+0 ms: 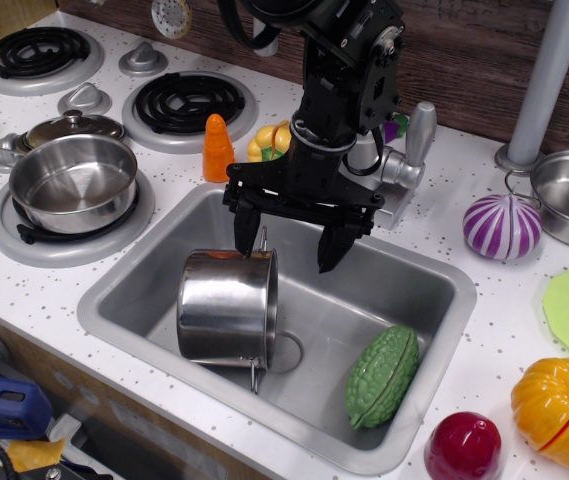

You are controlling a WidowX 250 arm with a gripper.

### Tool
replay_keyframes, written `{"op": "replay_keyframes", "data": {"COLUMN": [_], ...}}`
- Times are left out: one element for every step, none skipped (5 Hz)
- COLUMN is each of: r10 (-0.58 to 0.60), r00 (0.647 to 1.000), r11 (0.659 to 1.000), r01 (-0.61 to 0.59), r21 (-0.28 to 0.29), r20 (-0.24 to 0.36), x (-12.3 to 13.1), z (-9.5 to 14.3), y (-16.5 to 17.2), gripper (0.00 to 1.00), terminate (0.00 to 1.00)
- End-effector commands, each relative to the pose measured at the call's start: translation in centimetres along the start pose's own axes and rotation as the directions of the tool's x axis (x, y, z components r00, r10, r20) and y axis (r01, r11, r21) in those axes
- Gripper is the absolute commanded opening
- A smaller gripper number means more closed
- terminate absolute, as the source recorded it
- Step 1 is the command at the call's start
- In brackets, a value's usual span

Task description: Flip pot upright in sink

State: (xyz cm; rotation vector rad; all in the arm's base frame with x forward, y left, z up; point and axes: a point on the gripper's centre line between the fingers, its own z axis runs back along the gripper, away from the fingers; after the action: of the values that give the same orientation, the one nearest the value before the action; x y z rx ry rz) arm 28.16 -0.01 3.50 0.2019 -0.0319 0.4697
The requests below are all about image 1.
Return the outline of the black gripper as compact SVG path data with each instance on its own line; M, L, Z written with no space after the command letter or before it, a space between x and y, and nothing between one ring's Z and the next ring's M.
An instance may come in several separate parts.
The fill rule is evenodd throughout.
M379 193L340 172L351 149L294 141L278 159L229 167L223 203L235 213L236 250L252 255L260 214L299 220L325 227L317 261L320 273L332 271L353 246L355 231L369 233L383 206Z

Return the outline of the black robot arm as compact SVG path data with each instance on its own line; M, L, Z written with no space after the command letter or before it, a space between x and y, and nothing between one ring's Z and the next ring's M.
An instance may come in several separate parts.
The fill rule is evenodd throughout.
M358 136L379 139L380 126L397 110L403 11L394 1L247 1L244 7L265 25L255 38L244 31L236 2L218 4L238 43L257 50L282 29L298 28L305 45L303 96L290 121L288 151L227 169L223 202L235 215L235 248L251 255L263 214L321 225L317 262L328 272L371 232L385 203L339 169Z

